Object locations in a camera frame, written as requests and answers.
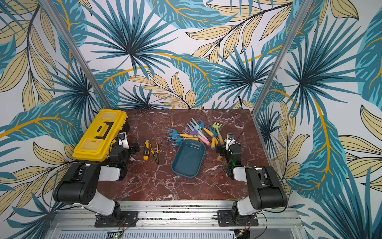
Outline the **blue claw rake yellow handle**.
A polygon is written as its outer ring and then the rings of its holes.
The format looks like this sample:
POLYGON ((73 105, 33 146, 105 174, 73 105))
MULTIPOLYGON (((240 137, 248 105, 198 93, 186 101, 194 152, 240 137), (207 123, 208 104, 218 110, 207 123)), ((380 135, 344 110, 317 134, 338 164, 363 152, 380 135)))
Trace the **blue claw rake yellow handle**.
POLYGON ((171 139, 177 139, 177 138, 186 138, 186 139, 192 138, 192 139, 194 139, 194 138, 197 138, 197 136, 195 136, 195 135, 178 133, 177 130, 172 129, 172 128, 165 127, 165 129, 168 130, 168 132, 166 132, 166 134, 168 135, 167 138, 171 138, 171 139))

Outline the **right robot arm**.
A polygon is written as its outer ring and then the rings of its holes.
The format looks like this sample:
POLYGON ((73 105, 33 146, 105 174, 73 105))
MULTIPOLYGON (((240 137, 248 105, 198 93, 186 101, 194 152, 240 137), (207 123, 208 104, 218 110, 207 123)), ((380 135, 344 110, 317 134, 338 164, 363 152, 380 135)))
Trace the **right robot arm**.
POLYGON ((248 196, 233 203, 231 210, 220 210, 215 219, 221 227, 242 226, 255 220, 265 209, 286 208, 287 196, 272 167, 246 167, 241 164, 241 145, 235 142, 216 146, 216 152, 227 161, 225 173, 235 181, 247 184, 248 196))

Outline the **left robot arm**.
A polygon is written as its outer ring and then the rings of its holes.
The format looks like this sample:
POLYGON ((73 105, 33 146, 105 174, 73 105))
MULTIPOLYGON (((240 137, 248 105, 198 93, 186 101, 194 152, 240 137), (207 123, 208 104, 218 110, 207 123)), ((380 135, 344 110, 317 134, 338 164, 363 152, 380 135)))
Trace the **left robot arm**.
POLYGON ((100 181, 122 181, 127 175, 130 156, 140 151, 138 140, 132 146, 126 139, 111 145, 107 164, 77 163, 70 166, 57 185, 56 202, 76 204, 95 213, 95 227, 120 227, 132 222, 136 212, 123 212, 118 202, 108 199, 97 190, 100 181))

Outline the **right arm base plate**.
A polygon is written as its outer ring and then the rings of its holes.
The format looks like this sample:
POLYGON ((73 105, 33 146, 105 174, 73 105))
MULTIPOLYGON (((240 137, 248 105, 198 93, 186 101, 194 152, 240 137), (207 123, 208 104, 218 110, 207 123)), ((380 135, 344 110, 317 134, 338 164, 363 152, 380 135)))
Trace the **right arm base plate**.
POLYGON ((212 218, 218 220, 220 227, 255 227, 259 225, 254 215, 242 216, 233 210, 219 210, 212 218))

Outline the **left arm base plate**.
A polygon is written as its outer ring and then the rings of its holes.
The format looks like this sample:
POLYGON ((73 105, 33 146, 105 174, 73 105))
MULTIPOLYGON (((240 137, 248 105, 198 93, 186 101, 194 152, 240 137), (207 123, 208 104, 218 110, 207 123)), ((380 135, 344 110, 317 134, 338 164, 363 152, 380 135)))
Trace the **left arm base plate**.
POLYGON ((116 215, 96 215, 95 228, 135 227, 138 211, 121 211, 116 215))

